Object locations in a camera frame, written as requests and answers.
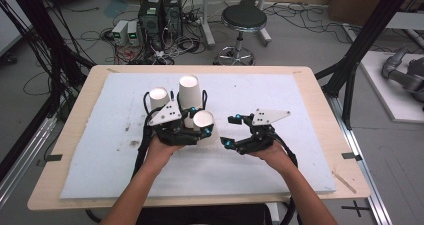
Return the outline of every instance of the computer tower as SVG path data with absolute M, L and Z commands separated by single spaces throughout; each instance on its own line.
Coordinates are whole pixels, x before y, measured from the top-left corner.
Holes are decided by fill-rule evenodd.
M 181 0 L 164 0 L 166 27 L 174 38 L 183 35 Z
M 143 0 L 138 13 L 144 42 L 148 43 L 148 46 L 153 46 L 155 50 L 164 49 L 162 37 L 166 37 L 162 3 L 162 0 L 157 3 Z

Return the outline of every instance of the forearm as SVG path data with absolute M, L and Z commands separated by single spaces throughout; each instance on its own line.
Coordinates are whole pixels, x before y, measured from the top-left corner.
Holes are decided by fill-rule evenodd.
M 159 172 L 142 166 L 101 224 L 135 224 Z
M 287 167 L 280 174 L 290 190 L 303 224 L 337 224 L 300 171 L 294 165 Z

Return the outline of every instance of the cardboard box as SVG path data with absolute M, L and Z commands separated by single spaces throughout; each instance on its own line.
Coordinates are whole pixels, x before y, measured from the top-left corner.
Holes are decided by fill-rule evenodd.
M 380 0 L 331 0 L 328 16 L 331 20 L 364 25 Z

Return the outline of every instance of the human hand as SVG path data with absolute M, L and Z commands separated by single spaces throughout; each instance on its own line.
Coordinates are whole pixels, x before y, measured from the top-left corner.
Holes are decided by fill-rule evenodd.
M 275 140 L 274 143 L 267 149 L 249 153 L 249 155 L 264 160 L 270 167 L 280 174 L 286 173 L 292 168 L 296 168 L 289 156 L 287 156 L 287 153 L 284 151 L 281 144 Z
M 183 147 L 184 146 L 168 146 L 162 143 L 158 136 L 154 136 L 150 142 L 146 160 L 142 167 L 159 174 L 162 168 L 168 163 L 172 154 Z

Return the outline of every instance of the stool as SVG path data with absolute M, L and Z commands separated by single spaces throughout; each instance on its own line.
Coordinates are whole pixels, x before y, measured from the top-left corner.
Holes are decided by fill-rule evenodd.
M 239 31 L 235 46 L 225 47 L 215 57 L 214 65 L 254 65 L 253 53 L 241 46 L 244 32 L 258 32 L 265 27 L 266 15 L 252 5 L 239 4 L 227 7 L 221 21 L 225 26 Z

